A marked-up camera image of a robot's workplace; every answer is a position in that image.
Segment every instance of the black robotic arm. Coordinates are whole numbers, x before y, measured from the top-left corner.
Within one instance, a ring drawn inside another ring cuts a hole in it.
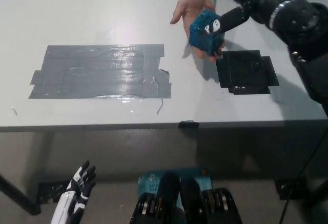
[[[251,17],[273,31],[289,48],[310,97],[328,103],[328,8],[307,0],[234,0],[237,7],[220,19],[227,32]]]

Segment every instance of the white robotic hand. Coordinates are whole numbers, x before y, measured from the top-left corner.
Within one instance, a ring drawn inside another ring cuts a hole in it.
[[[92,188],[96,185],[95,167],[86,161],[75,173],[66,191],[61,195],[51,224],[79,224]]]

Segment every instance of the blue cube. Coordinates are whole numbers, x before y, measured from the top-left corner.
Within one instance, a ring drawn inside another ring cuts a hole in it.
[[[224,41],[223,34],[210,34],[211,30],[218,30],[221,17],[212,11],[205,9],[190,24],[189,44],[206,52],[209,56],[214,56],[217,49]]]

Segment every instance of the robotic arm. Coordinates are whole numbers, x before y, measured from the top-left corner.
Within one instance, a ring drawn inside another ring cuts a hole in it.
[[[61,195],[51,224],[79,224],[92,188],[96,185],[95,167],[86,161],[75,173]]]
[[[289,48],[310,97],[328,104],[328,8],[306,0],[234,0],[237,7],[220,19],[221,34],[249,17],[264,24]]]

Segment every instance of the black cable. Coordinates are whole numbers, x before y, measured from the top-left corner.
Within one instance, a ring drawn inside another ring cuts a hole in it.
[[[308,160],[305,162],[303,168],[301,169],[301,171],[299,172],[297,178],[296,178],[296,181],[299,181],[300,178],[302,177],[304,171],[306,170],[306,168],[308,167],[308,165],[310,164],[311,160],[313,159],[313,157],[315,156],[315,154],[317,153],[318,149],[320,148],[320,146],[322,145],[323,141],[324,141],[324,138],[326,137],[328,133],[328,128],[326,129],[326,131],[323,133],[323,136],[321,137],[321,139],[319,140],[319,143],[317,144],[317,146],[315,147],[315,149],[313,150],[312,154],[310,155],[310,157],[308,158]],[[294,190],[294,187],[292,187],[289,191],[289,194],[288,194],[288,197],[286,199],[286,202],[285,202],[285,205],[283,207],[283,210],[282,210],[282,213],[281,213],[281,216],[280,216],[280,221],[279,221],[279,224],[282,224],[284,218],[285,218],[285,215],[286,215],[286,211],[287,211],[287,207],[288,207],[288,204],[290,202],[290,199],[291,199],[291,196],[293,194],[293,190]]]

